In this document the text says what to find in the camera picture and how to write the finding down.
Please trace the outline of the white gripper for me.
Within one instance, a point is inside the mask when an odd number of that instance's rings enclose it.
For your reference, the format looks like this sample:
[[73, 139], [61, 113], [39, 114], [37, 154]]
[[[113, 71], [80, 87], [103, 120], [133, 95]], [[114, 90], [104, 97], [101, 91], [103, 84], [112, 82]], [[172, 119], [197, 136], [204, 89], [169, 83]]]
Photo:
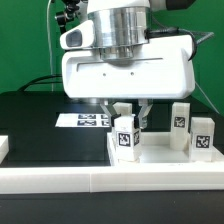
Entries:
[[[189, 35], [153, 38], [133, 48], [128, 59], [106, 61], [92, 47], [94, 28], [91, 21], [71, 29], [60, 37], [66, 50], [62, 58], [62, 78], [71, 98], [139, 99], [140, 111], [134, 117], [136, 128], [145, 129], [153, 101], [181, 99], [195, 88], [191, 61], [193, 41]], [[108, 100], [100, 106], [114, 126], [120, 117]]]

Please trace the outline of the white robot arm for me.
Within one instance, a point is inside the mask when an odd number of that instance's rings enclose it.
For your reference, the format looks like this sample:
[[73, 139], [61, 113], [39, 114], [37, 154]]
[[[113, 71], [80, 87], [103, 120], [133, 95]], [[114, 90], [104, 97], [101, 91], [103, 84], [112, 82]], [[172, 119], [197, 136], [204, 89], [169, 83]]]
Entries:
[[195, 0], [88, 0], [86, 20], [60, 37], [63, 86], [71, 98], [93, 98], [114, 123], [109, 99], [136, 99], [135, 126], [147, 126], [153, 99], [182, 99], [194, 88], [196, 43], [175, 28], [153, 30], [152, 13]]

